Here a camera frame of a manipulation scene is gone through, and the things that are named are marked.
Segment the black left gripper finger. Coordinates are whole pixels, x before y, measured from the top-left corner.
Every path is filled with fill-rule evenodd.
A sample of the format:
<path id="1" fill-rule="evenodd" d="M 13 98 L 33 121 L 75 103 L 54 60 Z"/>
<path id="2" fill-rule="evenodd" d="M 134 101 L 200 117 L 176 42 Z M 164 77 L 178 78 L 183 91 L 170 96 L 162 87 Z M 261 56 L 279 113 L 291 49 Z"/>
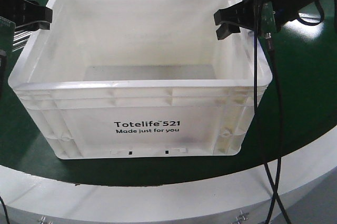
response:
<path id="1" fill-rule="evenodd" d="M 50 30 L 49 22 L 30 22 L 20 26 L 16 26 L 16 31 L 37 31 L 37 30 Z"/>
<path id="2" fill-rule="evenodd" d="M 16 25 L 52 23 L 52 10 L 35 1 L 1 0 L 1 17 Z"/>

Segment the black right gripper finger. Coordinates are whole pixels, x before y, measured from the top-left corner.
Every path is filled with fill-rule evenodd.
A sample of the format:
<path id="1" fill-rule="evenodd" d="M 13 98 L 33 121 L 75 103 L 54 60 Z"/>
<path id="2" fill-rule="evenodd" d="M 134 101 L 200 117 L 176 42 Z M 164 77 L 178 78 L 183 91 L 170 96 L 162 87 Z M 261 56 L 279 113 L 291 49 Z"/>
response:
<path id="1" fill-rule="evenodd" d="M 231 24 L 238 27 L 254 27 L 260 2 L 244 0 L 214 13 L 215 25 Z"/>
<path id="2" fill-rule="evenodd" d="M 231 34 L 239 33 L 240 28 L 232 24 L 221 24 L 220 27 L 216 30 L 216 35 L 218 40 L 224 40 Z"/>

